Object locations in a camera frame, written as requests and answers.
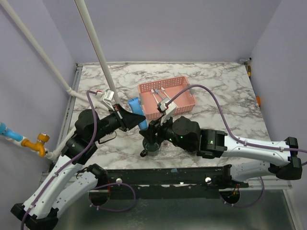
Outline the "dark green mug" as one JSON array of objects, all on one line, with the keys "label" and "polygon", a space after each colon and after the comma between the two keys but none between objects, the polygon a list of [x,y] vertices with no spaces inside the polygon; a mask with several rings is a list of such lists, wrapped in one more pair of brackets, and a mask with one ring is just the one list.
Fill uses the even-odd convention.
[{"label": "dark green mug", "polygon": [[140,153],[141,157],[146,157],[146,156],[157,156],[159,153],[159,149],[160,149],[160,144],[158,143],[154,143],[154,144],[150,144],[145,138],[142,141],[142,146],[143,146],[143,151]]}]

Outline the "blue toothpaste tube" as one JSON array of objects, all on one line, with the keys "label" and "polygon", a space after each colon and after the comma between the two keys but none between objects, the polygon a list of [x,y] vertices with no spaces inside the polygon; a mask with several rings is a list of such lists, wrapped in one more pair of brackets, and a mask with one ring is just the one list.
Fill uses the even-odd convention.
[{"label": "blue toothpaste tube", "polygon": [[[138,115],[144,115],[138,97],[128,100],[128,104],[133,113],[138,114]],[[145,130],[148,128],[146,120],[140,122],[138,126],[140,130]]]}]

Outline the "light blue toothbrush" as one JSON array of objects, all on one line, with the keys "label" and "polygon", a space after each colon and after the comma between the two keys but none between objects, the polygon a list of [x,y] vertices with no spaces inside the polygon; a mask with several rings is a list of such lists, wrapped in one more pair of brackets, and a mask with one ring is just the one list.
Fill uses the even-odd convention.
[{"label": "light blue toothbrush", "polygon": [[155,89],[154,91],[162,100],[168,99],[168,97],[164,96],[162,93],[160,93],[160,91],[158,89]]}]

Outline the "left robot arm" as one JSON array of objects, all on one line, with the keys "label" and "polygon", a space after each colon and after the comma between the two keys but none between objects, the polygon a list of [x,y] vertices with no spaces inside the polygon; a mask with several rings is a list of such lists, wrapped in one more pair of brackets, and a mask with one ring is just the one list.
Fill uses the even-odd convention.
[{"label": "left robot arm", "polygon": [[24,203],[11,208],[11,213],[21,220],[22,227],[52,230],[60,216],[77,199],[93,188],[102,189],[106,185],[106,171],[97,164],[91,165],[77,181],[70,185],[67,183],[96,152],[95,142],[117,129],[130,130],[145,120],[145,116],[130,113],[119,104],[113,108],[110,115],[102,119],[92,109],[79,114],[76,130],[67,140],[47,178]]}]

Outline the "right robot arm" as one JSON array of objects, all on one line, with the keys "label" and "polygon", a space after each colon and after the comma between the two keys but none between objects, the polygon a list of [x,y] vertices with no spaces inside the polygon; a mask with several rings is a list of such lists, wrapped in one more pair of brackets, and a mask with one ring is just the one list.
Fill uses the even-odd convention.
[{"label": "right robot arm", "polygon": [[153,120],[140,134],[148,143],[144,146],[147,151],[153,151],[163,141],[169,141],[205,159],[250,159],[248,163],[231,165],[230,171],[221,175],[221,183],[227,188],[237,182],[267,175],[275,175],[283,180],[299,180],[302,177],[303,167],[297,156],[296,138],[271,142],[236,137],[220,130],[201,129],[197,122],[183,116],[177,120],[170,118],[165,123]]}]

